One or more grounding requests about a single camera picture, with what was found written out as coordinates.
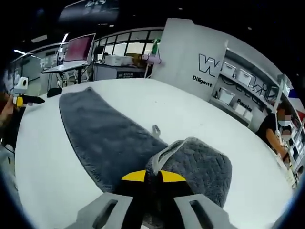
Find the face mask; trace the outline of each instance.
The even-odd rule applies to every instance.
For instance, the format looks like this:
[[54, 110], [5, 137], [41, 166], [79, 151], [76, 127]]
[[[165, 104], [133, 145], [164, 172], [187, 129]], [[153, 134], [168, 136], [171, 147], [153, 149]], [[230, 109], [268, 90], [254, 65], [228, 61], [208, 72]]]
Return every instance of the face mask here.
[[278, 121], [279, 125], [281, 126], [289, 126], [290, 121]]
[[284, 141], [289, 141], [289, 140], [291, 139], [291, 136], [284, 135], [284, 136], [282, 136], [282, 139], [283, 139]]

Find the monitor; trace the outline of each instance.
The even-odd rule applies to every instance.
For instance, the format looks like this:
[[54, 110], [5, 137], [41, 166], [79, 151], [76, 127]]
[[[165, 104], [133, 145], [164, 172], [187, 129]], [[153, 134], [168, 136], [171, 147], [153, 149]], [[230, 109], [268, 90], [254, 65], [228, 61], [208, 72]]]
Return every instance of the monitor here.
[[64, 62], [88, 61], [95, 34], [74, 38], [69, 41]]

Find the ceiling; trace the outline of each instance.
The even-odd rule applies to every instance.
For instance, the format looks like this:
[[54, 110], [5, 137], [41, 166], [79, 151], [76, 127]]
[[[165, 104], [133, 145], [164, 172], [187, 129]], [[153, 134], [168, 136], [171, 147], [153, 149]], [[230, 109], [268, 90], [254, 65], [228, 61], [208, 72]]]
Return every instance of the ceiling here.
[[[61, 42], [65, 33], [77, 37], [97, 31], [99, 36], [125, 29], [164, 26], [169, 17], [192, 19], [194, 23], [233, 35], [263, 53], [301, 93], [305, 75], [305, 46], [300, 26], [302, 7], [286, 2], [276, 5], [262, 0], [244, 3], [187, 0], [121, 0], [120, 14], [114, 27], [88, 25], [62, 27], [57, 19], [64, 6], [75, 0], [55, 0], [37, 5], [27, 1], [30, 11], [22, 13], [23, 27], [15, 33], [14, 48], [27, 52], [46, 44]], [[47, 40], [32, 43], [31, 39], [47, 34]]]

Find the wall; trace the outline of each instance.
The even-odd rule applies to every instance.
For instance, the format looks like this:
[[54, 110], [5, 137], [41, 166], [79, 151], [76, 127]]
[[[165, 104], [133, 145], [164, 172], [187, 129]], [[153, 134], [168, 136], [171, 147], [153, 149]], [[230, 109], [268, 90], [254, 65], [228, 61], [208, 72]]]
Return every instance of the wall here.
[[[152, 78], [168, 83], [206, 101], [211, 97], [218, 78], [225, 50], [227, 47], [247, 57], [257, 67], [264, 69], [272, 77], [281, 72], [259, 51], [245, 42], [220, 31], [195, 25], [191, 20], [168, 19], [159, 45], [161, 65], [155, 65]], [[217, 67], [211, 76], [210, 72], [199, 70], [198, 55], [215, 59]], [[193, 80], [193, 76], [212, 84], [212, 87]]]

